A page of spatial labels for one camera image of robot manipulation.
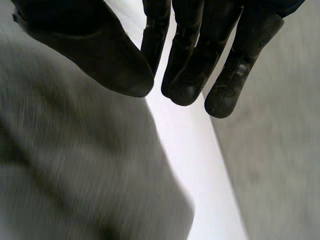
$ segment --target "black glove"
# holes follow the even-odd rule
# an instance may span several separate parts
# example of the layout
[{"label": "black glove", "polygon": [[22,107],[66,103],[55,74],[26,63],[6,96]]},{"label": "black glove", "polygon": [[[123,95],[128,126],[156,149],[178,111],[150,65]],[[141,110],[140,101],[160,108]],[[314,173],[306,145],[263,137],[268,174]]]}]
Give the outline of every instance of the black glove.
[{"label": "black glove", "polygon": [[[205,100],[208,114],[216,118],[229,116],[261,50],[283,26],[283,17],[303,2],[172,0],[177,28],[162,80],[162,94],[177,105],[192,104],[206,85],[241,15],[229,56]],[[143,0],[143,5],[147,24],[141,52],[155,75],[168,31],[171,1]]]}]

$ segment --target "white surface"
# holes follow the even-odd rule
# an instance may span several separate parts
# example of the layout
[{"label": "white surface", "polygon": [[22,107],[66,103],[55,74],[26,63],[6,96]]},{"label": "white surface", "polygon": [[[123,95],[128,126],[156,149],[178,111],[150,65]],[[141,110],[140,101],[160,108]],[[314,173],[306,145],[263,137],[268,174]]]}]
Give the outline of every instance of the white surface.
[{"label": "white surface", "polygon": [[[108,0],[133,42],[140,47],[146,17],[141,0]],[[174,12],[155,85],[147,97],[173,170],[195,203],[189,240],[246,240],[238,206],[201,95],[180,107],[162,96],[164,75],[176,23]]]}]

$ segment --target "gray fabric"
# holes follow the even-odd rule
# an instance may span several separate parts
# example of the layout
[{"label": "gray fabric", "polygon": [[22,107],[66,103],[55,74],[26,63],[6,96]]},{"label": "gray fabric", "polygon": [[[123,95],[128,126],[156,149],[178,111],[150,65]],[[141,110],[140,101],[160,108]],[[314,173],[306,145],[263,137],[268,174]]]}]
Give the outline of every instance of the gray fabric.
[{"label": "gray fabric", "polygon": [[212,119],[252,240],[320,239],[319,12],[308,0],[285,18],[234,113]]},{"label": "gray fabric", "polygon": [[0,6],[0,239],[185,240],[193,208],[145,99],[104,89]]}]

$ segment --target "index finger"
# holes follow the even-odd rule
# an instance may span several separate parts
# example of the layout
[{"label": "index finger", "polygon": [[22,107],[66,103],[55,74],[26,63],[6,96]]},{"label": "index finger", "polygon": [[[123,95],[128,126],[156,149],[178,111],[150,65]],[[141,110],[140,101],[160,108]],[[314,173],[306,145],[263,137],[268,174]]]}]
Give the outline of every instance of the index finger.
[{"label": "index finger", "polygon": [[170,23],[171,0],[142,0],[146,15],[141,52],[156,75]]}]

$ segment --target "gray floor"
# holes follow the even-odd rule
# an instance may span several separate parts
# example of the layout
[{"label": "gray floor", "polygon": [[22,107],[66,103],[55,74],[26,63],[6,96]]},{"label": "gray floor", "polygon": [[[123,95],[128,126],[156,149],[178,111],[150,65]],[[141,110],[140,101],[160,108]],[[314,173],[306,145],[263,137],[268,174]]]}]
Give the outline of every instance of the gray floor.
[{"label": "gray floor", "polygon": [[285,22],[234,113],[212,119],[251,240],[320,239],[320,1]]}]

